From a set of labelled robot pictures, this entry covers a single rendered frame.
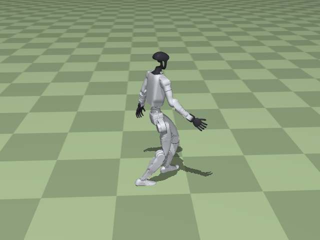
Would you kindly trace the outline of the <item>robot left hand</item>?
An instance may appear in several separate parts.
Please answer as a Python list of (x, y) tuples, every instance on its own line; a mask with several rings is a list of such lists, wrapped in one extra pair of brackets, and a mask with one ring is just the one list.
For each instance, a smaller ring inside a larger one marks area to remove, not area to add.
[[(136, 110), (136, 117), (137, 117), (137, 118), (138, 118), (138, 117), (140, 118), (140, 117), (144, 116), (143, 113), (142, 113), (142, 110), (144, 110), (144, 112), (145, 112), (144, 106), (141, 107), (141, 104), (138, 103), (138, 108), (137, 108), (137, 110)], [(141, 114), (142, 114), (142, 116), (141, 116)], [(140, 116), (139, 116), (139, 115), (140, 115)]]

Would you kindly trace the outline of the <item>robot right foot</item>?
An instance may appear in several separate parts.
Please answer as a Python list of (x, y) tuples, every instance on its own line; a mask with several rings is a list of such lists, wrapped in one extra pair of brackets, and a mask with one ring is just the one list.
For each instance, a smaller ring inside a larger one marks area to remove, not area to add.
[(143, 179), (142, 180), (141, 179), (142, 178), (136, 179), (135, 184), (137, 186), (153, 186), (156, 184), (156, 181), (154, 181), (154, 180), (147, 179), (146, 181), (143, 181)]

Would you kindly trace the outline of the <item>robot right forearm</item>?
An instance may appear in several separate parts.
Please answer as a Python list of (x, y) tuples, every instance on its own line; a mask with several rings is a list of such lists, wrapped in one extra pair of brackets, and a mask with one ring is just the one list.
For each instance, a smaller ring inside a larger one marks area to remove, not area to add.
[(186, 111), (181, 104), (178, 102), (177, 99), (172, 100), (172, 105), (175, 107), (175, 111), (178, 112), (180, 115), (182, 115), (184, 118), (191, 121), (193, 119), (193, 116), (191, 116), (188, 111)]

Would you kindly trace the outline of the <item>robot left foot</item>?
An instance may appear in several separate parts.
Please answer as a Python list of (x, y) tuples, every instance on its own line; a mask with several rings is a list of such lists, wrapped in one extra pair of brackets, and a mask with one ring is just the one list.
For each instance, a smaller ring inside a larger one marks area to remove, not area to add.
[[(165, 165), (166, 166), (166, 165)], [(176, 170), (176, 169), (178, 169), (179, 168), (179, 165), (169, 165), (168, 164), (168, 166), (169, 167), (165, 167), (165, 166), (162, 166), (161, 168), (160, 168), (160, 172), (161, 173), (166, 173), (166, 172), (169, 172), (169, 171), (173, 171), (173, 170)]]

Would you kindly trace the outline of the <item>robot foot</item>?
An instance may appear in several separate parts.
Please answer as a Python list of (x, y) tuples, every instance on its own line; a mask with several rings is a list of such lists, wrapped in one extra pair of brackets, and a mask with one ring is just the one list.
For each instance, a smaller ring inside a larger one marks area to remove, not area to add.
[(143, 179), (142, 180), (141, 179), (142, 178), (136, 179), (135, 184), (137, 186), (153, 186), (156, 184), (156, 181), (154, 181), (154, 180), (147, 179), (146, 181), (143, 181)]
[[(165, 165), (166, 166), (166, 165)], [(168, 164), (168, 166), (169, 167), (165, 167), (165, 166), (162, 166), (161, 168), (160, 168), (160, 172), (161, 173), (166, 173), (166, 172), (169, 172), (169, 171), (173, 171), (173, 170), (176, 170), (176, 169), (178, 169), (179, 168), (179, 165), (169, 165)]]

